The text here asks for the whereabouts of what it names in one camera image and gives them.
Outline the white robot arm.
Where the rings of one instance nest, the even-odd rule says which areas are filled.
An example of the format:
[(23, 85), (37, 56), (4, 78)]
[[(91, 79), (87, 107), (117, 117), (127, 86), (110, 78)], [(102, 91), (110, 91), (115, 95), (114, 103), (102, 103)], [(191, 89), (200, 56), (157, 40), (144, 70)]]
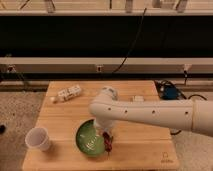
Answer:
[(94, 126), (110, 130), (116, 120), (190, 131), (213, 137), (213, 101), (119, 101), (117, 91), (104, 86), (91, 101)]

